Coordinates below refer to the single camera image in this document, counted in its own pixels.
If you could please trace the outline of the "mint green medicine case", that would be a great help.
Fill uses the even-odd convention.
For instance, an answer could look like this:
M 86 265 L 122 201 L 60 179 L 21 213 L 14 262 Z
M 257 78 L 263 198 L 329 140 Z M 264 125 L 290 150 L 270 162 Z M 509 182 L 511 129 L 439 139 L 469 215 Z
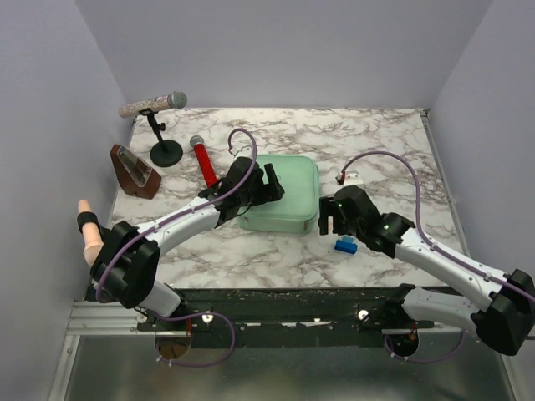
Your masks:
M 273 166 L 284 194 L 281 200 L 241 210 L 237 225 L 249 231 L 308 234 L 318 217 L 317 164 L 304 155 L 259 155 L 257 162 Z

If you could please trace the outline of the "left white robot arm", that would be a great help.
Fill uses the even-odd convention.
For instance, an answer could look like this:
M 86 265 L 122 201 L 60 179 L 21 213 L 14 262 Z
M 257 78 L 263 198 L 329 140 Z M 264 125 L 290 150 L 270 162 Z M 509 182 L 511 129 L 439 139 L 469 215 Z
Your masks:
M 168 330 L 179 328 L 186 311 L 178 293 L 155 279 L 160 258 L 193 236 L 234 219 L 240 210 L 280 201 L 283 194 L 271 163 L 260 166 L 240 156 L 225 177 L 180 210 L 143 225 L 121 221 L 110 230 L 102 228 L 103 246 L 90 268 L 97 293 L 107 293 L 127 309 L 153 312 Z

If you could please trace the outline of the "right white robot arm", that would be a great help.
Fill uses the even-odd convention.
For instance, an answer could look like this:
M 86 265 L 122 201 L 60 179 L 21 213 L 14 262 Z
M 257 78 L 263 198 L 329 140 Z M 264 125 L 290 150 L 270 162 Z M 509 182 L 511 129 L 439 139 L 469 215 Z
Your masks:
M 515 356 L 534 328 L 534 281 L 522 270 L 506 273 L 441 247 L 403 216 L 381 213 L 357 185 L 319 200 L 321 235 L 352 236 L 371 251 L 411 264 L 455 294 L 412 287 L 385 305 L 394 327 L 410 321 L 444 323 L 476 335 L 492 350 Z

